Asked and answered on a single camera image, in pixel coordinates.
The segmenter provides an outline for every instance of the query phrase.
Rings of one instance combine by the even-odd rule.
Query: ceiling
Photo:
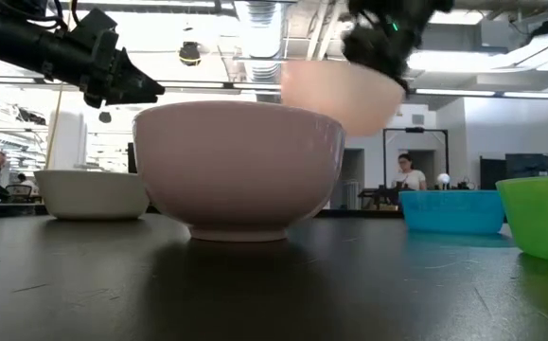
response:
[[[231,3],[223,2],[223,12],[219,15],[209,15],[210,9],[204,11],[197,7],[184,7],[185,10],[171,6],[137,5],[134,0],[80,0],[79,16],[87,13],[94,6],[107,10],[118,23],[116,31],[120,34],[119,45],[129,51],[135,65],[148,75],[159,81],[247,81],[246,65],[242,60],[245,55],[246,41],[243,39],[243,26],[238,19],[230,14]],[[335,8],[333,1],[322,3],[318,0],[300,0],[286,7],[285,27],[281,47],[281,57],[284,59],[342,59],[341,37],[347,25],[339,23],[339,15],[346,11],[346,4],[338,2]],[[518,44],[525,37],[516,27],[510,26],[506,18],[536,18],[548,13],[548,0],[457,0],[457,9],[472,15],[487,16],[505,23],[509,32],[506,39],[512,44]],[[424,35],[424,49],[461,50],[468,51],[477,45],[473,41],[473,32],[479,29],[475,25],[441,25],[432,24]],[[183,41],[198,41],[201,44],[203,61],[197,67],[186,67],[179,62],[178,49]],[[40,77],[18,67],[0,62],[0,76]],[[418,88],[455,88],[455,89],[492,89],[492,90],[542,90],[548,87],[548,72],[524,72],[520,74],[482,75],[475,72],[435,72],[426,70],[410,70],[406,79],[413,87]],[[0,106],[19,105],[43,114],[56,106],[58,95],[48,90],[20,90],[5,88],[0,90]],[[167,95],[162,101],[175,102],[191,99],[204,99],[204,96]],[[243,96],[242,100],[255,100],[254,96]],[[83,105],[79,93],[65,93],[63,101]],[[412,97],[411,103],[430,105],[431,110],[445,105],[448,98]],[[142,107],[129,106],[115,109],[115,120],[112,124],[102,124],[97,119],[98,111],[90,112],[89,131],[126,131],[125,135],[111,134],[109,142],[95,142],[97,147],[90,153],[103,154],[119,146],[121,142],[130,140],[131,122]],[[122,159],[112,161],[121,163]]]

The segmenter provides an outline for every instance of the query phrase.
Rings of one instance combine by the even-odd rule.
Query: black table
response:
[[[160,215],[0,219],[0,341],[548,341],[548,261],[504,236],[314,219],[190,241]]]

